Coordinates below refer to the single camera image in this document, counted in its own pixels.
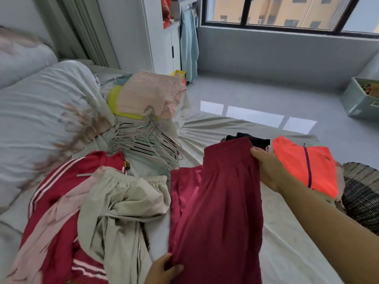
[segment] red pants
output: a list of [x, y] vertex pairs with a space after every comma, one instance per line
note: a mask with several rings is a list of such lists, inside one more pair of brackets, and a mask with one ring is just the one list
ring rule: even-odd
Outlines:
[[262, 283], [263, 213], [249, 138], [204, 150], [204, 164], [171, 172], [169, 252], [184, 271], [175, 284]]

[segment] green curtain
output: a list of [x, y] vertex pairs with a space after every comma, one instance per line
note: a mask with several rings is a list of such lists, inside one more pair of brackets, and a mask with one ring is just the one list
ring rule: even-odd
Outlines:
[[34, 0], [60, 58], [120, 69], [97, 0]]

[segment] neon orange clothing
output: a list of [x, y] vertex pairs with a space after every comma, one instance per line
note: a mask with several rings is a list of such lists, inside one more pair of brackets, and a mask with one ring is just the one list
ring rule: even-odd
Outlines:
[[283, 166], [307, 187], [333, 199], [338, 195], [337, 173], [327, 147], [301, 147], [280, 136], [272, 141], [275, 155]]

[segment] cabinet door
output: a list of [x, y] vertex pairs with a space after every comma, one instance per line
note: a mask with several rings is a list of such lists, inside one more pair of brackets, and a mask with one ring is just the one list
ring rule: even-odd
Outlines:
[[181, 70], [182, 66], [180, 65], [180, 28], [175, 28], [171, 32], [171, 42], [173, 44], [173, 63], [174, 71]]
[[164, 52], [166, 59], [167, 74], [171, 75], [174, 72], [173, 61], [173, 43], [171, 42], [171, 34], [164, 34]]

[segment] zipper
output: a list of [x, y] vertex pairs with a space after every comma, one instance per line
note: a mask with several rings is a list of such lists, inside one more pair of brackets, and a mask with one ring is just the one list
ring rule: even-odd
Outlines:
[[308, 150], [306, 148], [306, 144], [304, 144], [304, 152], [306, 154], [306, 160], [307, 160], [307, 167], [308, 167], [308, 188], [312, 186], [312, 172], [310, 171], [310, 162], [309, 162], [309, 155]]

